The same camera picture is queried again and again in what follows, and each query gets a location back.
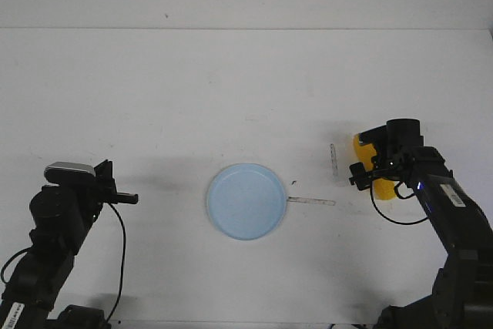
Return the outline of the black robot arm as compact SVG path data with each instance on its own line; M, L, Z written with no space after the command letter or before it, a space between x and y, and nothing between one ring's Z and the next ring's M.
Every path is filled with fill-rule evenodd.
M109 328L112 316L98 308L69 305L55 319L49 314L104 205L135 205L139 197L117 190L108 159L96 166L55 162L44 177L47 183L29 204L32 244L12 256L18 263L3 280L1 326Z
M406 185L421 204L447 251L430 295L404 307L382 310L376 328L490 328L492 326L492 228L445 165L424 144L416 119L392 119L355 136L360 148L375 150L350 165L350 183L371 190L375 180Z

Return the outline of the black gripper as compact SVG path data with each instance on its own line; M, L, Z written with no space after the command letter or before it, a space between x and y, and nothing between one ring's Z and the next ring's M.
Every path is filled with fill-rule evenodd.
M139 195L135 193L121 193L117 190L116 181L113 177L113 163L105 159L95 168L96 189L99 198L104 203L121 203L136 205Z
M379 179L403 182L411 171L407 151L424 144L417 119L391 119L354 139L358 161L349 166L349 181L359 190L369 189Z

